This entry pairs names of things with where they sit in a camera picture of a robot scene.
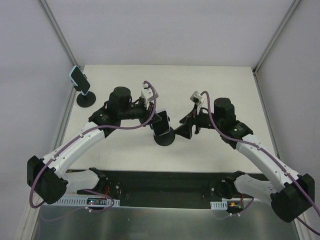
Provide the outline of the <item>black phone stand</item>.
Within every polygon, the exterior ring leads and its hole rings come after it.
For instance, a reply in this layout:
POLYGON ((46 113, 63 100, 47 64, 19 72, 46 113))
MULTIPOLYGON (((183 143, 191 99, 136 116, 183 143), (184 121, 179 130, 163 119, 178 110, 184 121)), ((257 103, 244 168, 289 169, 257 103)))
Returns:
POLYGON ((85 74, 83 74, 83 77, 80 80, 80 85, 74 87, 75 90, 79 92, 76 103, 82 108, 88 108, 96 102, 96 95, 90 91, 90 87, 91 85, 85 74))

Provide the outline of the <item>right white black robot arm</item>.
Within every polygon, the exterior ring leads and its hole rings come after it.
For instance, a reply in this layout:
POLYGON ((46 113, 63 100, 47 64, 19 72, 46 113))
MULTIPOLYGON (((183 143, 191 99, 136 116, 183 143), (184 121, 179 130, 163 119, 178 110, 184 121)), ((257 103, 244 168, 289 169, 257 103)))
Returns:
POLYGON ((198 134, 200 129, 214 129, 221 139, 249 159, 267 178, 258 180, 236 171, 216 188, 222 198, 239 194, 254 197, 271 206, 284 222, 290 223, 315 204, 315 181, 309 174, 301 175, 272 155, 243 122, 236 119, 235 107, 229 98, 217 98, 213 105, 203 107, 210 98, 206 92, 197 91, 190 97, 194 107, 180 122, 175 133, 186 139, 198 134))

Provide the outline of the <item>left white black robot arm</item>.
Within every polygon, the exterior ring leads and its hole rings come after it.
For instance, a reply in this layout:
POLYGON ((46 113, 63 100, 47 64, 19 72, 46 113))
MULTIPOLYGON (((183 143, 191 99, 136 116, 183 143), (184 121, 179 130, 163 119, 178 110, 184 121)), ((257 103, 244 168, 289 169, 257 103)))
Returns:
POLYGON ((104 173, 95 167, 69 172, 70 166, 116 129, 124 129, 121 125, 123 120, 138 119, 139 128, 159 121, 161 118, 156 114, 157 97, 156 90, 147 81, 143 82, 141 96, 137 101, 132 101, 130 89, 118 86, 69 141, 41 158, 32 156, 27 161, 26 180, 31 188, 30 206, 37 208, 33 203, 34 193, 48 205, 56 203, 66 193, 106 193, 107 177, 104 173))

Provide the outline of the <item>phone with light blue case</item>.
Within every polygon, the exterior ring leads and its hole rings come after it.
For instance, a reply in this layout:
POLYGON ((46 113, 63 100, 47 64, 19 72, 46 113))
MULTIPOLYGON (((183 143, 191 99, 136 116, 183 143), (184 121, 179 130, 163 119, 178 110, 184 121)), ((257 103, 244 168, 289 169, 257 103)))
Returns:
POLYGON ((86 96, 90 90, 90 83, 87 77, 83 74, 79 66, 74 65, 69 72, 69 78, 76 87, 76 91, 81 92, 82 95, 86 96))

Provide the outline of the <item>black phone stand corner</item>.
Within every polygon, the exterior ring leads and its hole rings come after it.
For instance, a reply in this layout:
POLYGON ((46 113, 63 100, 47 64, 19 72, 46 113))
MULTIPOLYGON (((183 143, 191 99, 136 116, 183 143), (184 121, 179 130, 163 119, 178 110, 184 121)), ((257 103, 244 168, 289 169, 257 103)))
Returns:
POLYGON ((162 147, 167 147, 171 145, 175 141, 175 138, 176 135, 172 127, 169 128, 169 131, 167 133, 153 136, 154 141, 162 147))

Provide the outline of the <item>phone with lilac case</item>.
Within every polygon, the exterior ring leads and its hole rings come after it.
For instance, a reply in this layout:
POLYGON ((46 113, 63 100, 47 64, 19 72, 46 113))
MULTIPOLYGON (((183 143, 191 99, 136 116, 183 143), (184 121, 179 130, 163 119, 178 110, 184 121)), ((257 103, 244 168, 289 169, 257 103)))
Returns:
POLYGON ((170 131, 170 120, 165 109, 157 111, 156 114, 161 118, 161 120, 154 122, 153 124, 151 124, 151 126, 153 129, 154 136, 158 137, 167 134, 170 131))

